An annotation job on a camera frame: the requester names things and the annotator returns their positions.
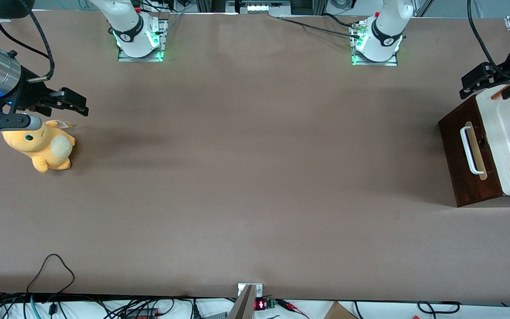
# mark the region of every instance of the metal mounting plate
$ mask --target metal mounting plate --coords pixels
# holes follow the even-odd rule
[[[243,291],[243,288],[245,288],[246,285],[255,285],[255,291],[257,292],[256,297],[261,298],[263,297],[263,284],[254,284],[254,283],[239,283],[237,284],[237,295],[241,295],[241,292]]]
[[[366,22],[360,21],[359,24],[362,26],[362,25],[365,25]],[[363,29],[355,30],[354,28],[348,28],[348,29],[350,31],[350,34],[359,35],[361,37],[359,39],[350,38],[350,44],[352,47],[352,65],[378,65],[378,66],[397,66],[398,65],[396,52],[395,52],[395,54],[393,54],[393,56],[389,60],[383,61],[383,62],[371,61],[368,58],[366,58],[360,51],[357,51],[355,49],[355,47],[358,45],[358,42],[363,40],[365,30],[363,30]]]

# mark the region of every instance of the connector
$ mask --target connector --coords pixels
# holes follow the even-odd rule
[[[56,313],[56,303],[53,303],[52,305],[50,305],[50,307],[48,307],[48,314],[54,315],[55,313]]]
[[[192,306],[192,313],[194,319],[202,319],[202,315],[200,315],[200,311],[198,310],[196,303]]]
[[[292,311],[292,312],[296,312],[294,311],[294,306],[291,304],[291,303],[288,303],[282,299],[276,299],[277,301],[277,305],[283,307],[284,309],[288,310],[288,311]]]

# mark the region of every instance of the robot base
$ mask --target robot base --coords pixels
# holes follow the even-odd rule
[[[379,65],[379,66],[397,66],[397,52],[391,56],[389,60],[383,62],[372,61],[366,58],[360,51],[356,50],[357,46],[362,45],[362,41],[367,32],[367,21],[360,21],[359,24],[354,24],[349,28],[350,34],[360,36],[359,39],[350,38],[350,45],[352,47],[352,65]]]
[[[130,57],[119,46],[119,54],[117,55],[117,61],[119,62],[162,62],[164,59],[164,46],[166,45],[166,31],[168,30],[168,20],[167,19],[159,19],[158,20],[158,28],[155,28],[156,24],[153,26],[152,32],[158,32],[160,34],[156,35],[154,33],[150,33],[150,41],[155,44],[158,43],[158,47],[153,49],[149,54],[144,57]]]

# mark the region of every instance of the white robotic arm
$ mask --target white robotic arm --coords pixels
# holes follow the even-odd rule
[[[413,13],[411,0],[384,0],[381,12],[365,21],[366,32],[355,49],[374,62],[389,60],[397,52]]]
[[[160,45],[158,18],[137,13],[130,0],[90,0],[107,18],[123,52],[144,57]]]

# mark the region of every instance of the silver cylinder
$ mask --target silver cylinder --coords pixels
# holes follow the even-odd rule
[[[9,93],[19,83],[21,65],[0,49],[0,97]]]

